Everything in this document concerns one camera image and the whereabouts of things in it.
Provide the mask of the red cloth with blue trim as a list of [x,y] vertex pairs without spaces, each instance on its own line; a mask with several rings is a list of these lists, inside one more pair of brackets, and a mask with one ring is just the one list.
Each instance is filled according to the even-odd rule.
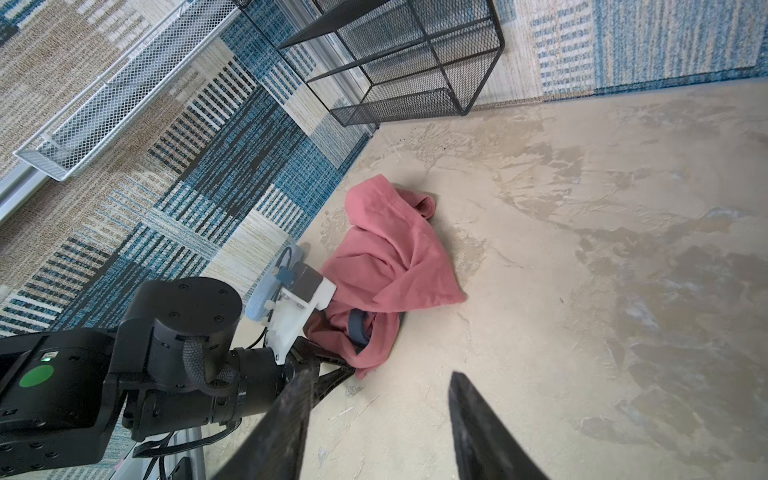
[[345,210],[351,228],[320,270],[336,291],[304,333],[364,378],[388,359],[404,314],[466,296],[429,223],[431,196],[377,175],[348,191]]

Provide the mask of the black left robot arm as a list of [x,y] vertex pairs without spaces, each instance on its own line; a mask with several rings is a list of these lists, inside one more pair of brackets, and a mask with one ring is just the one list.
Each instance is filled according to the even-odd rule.
[[135,456],[185,451],[173,433],[217,423],[256,429],[221,479],[296,479],[311,410],[353,374],[339,356],[298,338],[285,359],[233,348],[242,301],[207,277],[142,284],[120,325],[6,337],[1,342],[1,473],[99,462],[117,424]]

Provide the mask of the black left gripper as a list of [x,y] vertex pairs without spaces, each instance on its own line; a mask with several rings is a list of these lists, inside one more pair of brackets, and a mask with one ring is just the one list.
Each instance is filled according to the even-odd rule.
[[298,479],[313,407],[354,374],[337,354],[298,337],[282,368],[286,388],[214,477]]

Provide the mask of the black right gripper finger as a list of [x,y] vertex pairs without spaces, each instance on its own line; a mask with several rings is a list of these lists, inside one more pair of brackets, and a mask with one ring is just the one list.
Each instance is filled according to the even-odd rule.
[[548,479],[465,374],[452,373],[448,403],[461,480]]

